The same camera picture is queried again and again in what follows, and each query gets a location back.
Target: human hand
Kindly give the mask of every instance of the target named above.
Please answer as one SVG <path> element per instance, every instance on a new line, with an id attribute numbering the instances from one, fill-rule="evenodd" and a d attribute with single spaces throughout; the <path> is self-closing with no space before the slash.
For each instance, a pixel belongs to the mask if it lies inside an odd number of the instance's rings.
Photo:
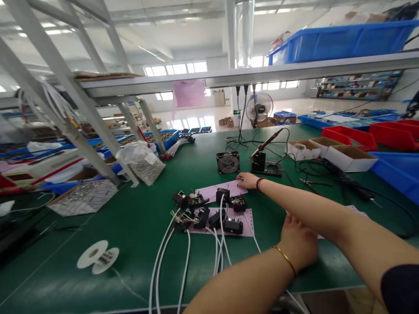
<path id="1" fill-rule="evenodd" d="M 242 182 L 239 182 L 237 185 L 240 188 L 246 188 L 246 189 L 255 189 L 256 188 L 256 182 L 258 181 L 258 177 L 256 177 L 254 174 L 251 174 L 249 172 L 240 172 L 237 176 L 236 180 L 242 180 Z"/>
<path id="2" fill-rule="evenodd" d="M 314 264 L 318 258 L 317 234 L 295 216 L 287 214 L 278 244 L 296 272 Z"/>

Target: pink paper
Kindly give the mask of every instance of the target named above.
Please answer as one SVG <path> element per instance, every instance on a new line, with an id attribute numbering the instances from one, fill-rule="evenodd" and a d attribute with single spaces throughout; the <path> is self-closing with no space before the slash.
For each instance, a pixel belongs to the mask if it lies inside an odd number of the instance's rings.
<path id="1" fill-rule="evenodd" d="M 247 193 L 247 189 L 245 188 L 239 188 L 237 186 L 237 184 L 240 182 L 240 180 L 233 180 L 230 182 L 226 182 L 226 183 L 221 183 L 221 184 L 215 184 L 215 185 L 211 185 L 209 187 L 206 188 L 200 188 L 200 189 L 196 189 L 196 193 L 200 193 L 202 194 L 202 197 L 204 199 L 209 198 L 209 202 L 213 202 L 215 201 L 215 194 L 217 192 L 217 188 L 225 188 L 227 190 L 230 190 L 230 197 L 234 197 L 234 196 L 238 196 L 240 194 L 246 194 Z"/>
<path id="2" fill-rule="evenodd" d="M 346 207 L 348 207 L 350 210 L 352 210 L 353 212 L 357 212 L 358 214 L 360 214 L 360 215 L 363 215 L 363 216 L 365 216 L 365 217 L 368 217 L 368 215 L 366 214 L 366 213 L 364 213 L 364 212 L 360 212 L 359 210 L 357 210 L 357 208 L 355 207 L 355 206 L 353 206 L 353 205 L 348 205 L 348 206 L 346 206 Z M 322 237 L 321 235 L 318 235 L 317 236 L 317 238 L 318 239 L 324 239 L 324 237 Z"/>
<path id="3" fill-rule="evenodd" d="M 194 79 L 177 81 L 173 85 L 172 117 L 178 108 L 205 106 L 205 81 Z"/>
<path id="4" fill-rule="evenodd" d="M 212 217 L 214 216 L 214 214 L 219 211 L 220 208 L 219 207 L 210 207 L 209 208 L 209 216 Z M 231 232 L 224 232 L 224 236 L 228 235 L 228 236 L 249 236 L 249 237 L 253 237 L 253 233 L 254 232 L 254 226 L 253 226 L 253 213 L 252 210 L 250 208 L 246 209 L 246 216 L 247 219 L 249 220 L 249 225 L 247 224 L 246 218 L 244 216 L 243 212 L 240 213 L 235 213 L 231 208 L 228 210 L 227 212 L 227 218 L 239 218 L 240 221 L 243 223 L 243 233 L 241 235 L 237 235 L 235 233 L 231 233 Z M 195 229 L 193 227 L 193 224 L 191 224 L 191 226 L 189 227 L 189 232 L 190 233 L 203 233 L 203 234 L 209 234 L 211 235 L 211 233 L 205 229 Z M 217 234 L 221 235 L 221 228 L 217 230 Z"/>

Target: white spool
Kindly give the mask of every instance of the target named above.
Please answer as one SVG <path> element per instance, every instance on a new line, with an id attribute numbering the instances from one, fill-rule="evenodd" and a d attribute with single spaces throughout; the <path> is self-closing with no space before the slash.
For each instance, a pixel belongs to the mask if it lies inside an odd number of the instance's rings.
<path id="1" fill-rule="evenodd" d="M 119 255 L 118 248 L 106 250 L 108 242 L 99 241 L 89 247 L 79 258 L 77 268 L 82 269 L 93 264 L 92 273 L 98 275 L 109 269 Z"/>

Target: tiled floor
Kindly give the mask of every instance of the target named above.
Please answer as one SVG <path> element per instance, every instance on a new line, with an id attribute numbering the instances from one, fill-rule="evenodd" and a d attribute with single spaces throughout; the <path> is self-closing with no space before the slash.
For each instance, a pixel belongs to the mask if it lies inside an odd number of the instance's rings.
<path id="1" fill-rule="evenodd" d="M 342 100 L 342 99 L 314 99 L 314 98 L 300 98 L 274 101 L 274 108 L 272 112 L 279 110 L 286 110 L 297 115 L 307 114 L 312 110 L 331 110 L 339 112 L 362 105 L 365 102 L 357 100 Z M 399 112 L 405 112 L 406 104 L 400 102 L 371 102 L 361 106 L 360 109 L 397 109 Z M 213 132 L 229 131 L 238 129 L 227 128 L 226 126 L 219 126 L 218 120 L 232 116 L 232 109 L 230 106 L 223 107 L 206 107 L 199 109 L 185 109 L 176 112 L 175 119 L 172 120 L 172 112 L 153 113 L 153 117 L 161 118 L 160 127 L 167 129 L 191 129 L 200 126 L 211 126 Z M 245 117 L 243 121 L 243 129 L 250 129 L 249 120 Z"/>

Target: standing fan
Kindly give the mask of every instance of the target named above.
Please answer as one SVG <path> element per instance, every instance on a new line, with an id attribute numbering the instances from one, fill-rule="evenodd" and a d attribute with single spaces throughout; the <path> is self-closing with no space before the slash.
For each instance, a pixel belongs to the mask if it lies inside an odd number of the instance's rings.
<path id="1" fill-rule="evenodd" d="M 217 154 L 217 164 L 219 174 L 230 174 L 240 172 L 239 152 L 226 152 Z"/>
<path id="2" fill-rule="evenodd" d="M 267 93 L 256 93 L 254 98 L 253 95 L 251 96 L 246 105 L 246 116 L 252 122 L 253 127 L 269 118 L 273 105 L 272 98 Z"/>

